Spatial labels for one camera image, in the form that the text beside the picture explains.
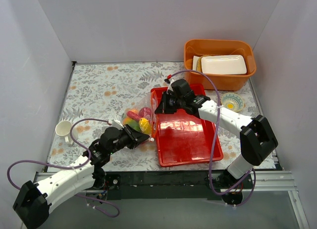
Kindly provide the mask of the yellow corn toy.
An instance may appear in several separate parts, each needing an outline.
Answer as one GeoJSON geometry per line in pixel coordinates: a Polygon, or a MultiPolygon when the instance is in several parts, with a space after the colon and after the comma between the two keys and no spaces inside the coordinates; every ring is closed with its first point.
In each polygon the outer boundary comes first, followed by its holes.
{"type": "Polygon", "coordinates": [[[142,133],[148,134],[148,135],[152,134],[152,126],[151,126],[151,124],[150,124],[148,119],[141,118],[140,121],[139,121],[139,126],[140,126],[140,129],[141,129],[142,133]]]}

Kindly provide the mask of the green orange mango toy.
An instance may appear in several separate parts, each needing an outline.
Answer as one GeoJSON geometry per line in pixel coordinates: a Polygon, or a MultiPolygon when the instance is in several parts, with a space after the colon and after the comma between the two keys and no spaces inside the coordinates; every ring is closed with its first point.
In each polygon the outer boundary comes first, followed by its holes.
{"type": "Polygon", "coordinates": [[[140,126],[139,123],[136,122],[135,120],[133,120],[132,118],[126,117],[123,119],[123,125],[129,125],[131,128],[133,128],[134,130],[140,132],[140,126]]]}

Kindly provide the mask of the red pomegranate toy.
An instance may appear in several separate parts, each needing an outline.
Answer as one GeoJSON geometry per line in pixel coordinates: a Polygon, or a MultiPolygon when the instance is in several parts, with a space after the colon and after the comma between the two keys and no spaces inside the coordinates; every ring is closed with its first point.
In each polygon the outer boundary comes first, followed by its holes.
{"type": "Polygon", "coordinates": [[[152,116],[152,109],[149,107],[143,107],[139,110],[138,114],[141,118],[146,118],[150,120],[152,116]]]}

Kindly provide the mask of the clear zip top bag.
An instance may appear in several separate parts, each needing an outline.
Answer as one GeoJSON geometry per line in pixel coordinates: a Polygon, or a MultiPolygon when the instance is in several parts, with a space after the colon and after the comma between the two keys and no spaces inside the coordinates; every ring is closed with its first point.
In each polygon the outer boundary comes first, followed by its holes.
{"type": "Polygon", "coordinates": [[[122,126],[128,125],[132,129],[149,136],[146,142],[154,142],[157,133],[157,118],[154,110],[158,105],[157,98],[153,92],[145,95],[132,107],[125,109],[115,118],[122,126]]]}

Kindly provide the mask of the red chili pepper toy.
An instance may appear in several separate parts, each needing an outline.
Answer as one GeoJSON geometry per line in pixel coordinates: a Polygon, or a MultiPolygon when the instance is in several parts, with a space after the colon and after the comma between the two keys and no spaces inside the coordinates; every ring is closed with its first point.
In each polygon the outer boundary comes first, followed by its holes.
{"type": "Polygon", "coordinates": [[[132,111],[127,111],[126,115],[127,117],[133,119],[136,122],[139,122],[141,119],[141,117],[137,113],[134,113],[132,111]]]}

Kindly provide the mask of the orange fruit toy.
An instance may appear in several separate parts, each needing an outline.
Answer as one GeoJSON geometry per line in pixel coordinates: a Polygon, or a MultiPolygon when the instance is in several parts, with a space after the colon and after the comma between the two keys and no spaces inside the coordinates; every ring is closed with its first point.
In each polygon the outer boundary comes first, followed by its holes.
{"type": "Polygon", "coordinates": [[[136,114],[139,113],[139,110],[138,110],[138,109],[131,109],[130,111],[133,112],[133,113],[136,113],[136,114]]]}

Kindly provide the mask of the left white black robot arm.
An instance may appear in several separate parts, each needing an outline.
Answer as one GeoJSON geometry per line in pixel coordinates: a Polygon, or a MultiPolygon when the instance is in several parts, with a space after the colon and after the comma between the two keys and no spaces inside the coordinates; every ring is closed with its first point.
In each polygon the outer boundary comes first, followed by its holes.
{"type": "Polygon", "coordinates": [[[28,229],[37,229],[61,203],[81,191],[101,189],[106,182],[102,167],[110,156],[123,149],[134,149],[149,139],[129,125],[108,127],[70,166],[33,183],[27,181],[19,190],[13,209],[28,229]]]}

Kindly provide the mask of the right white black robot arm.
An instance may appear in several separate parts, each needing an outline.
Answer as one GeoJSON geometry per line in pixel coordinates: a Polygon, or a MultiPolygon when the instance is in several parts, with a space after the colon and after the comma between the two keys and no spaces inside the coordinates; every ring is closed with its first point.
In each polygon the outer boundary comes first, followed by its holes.
{"type": "Polygon", "coordinates": [[[203,94],[195,94],[184,79],[172,82],[163,92],[155,114],[174,114],[179,109],[215,123],[239,138],[241,153],[223,172],[229,188],[241,184],[242,177],[260,165],[278,146],[266,117],[250,117],[222,107],[203,94]]]}

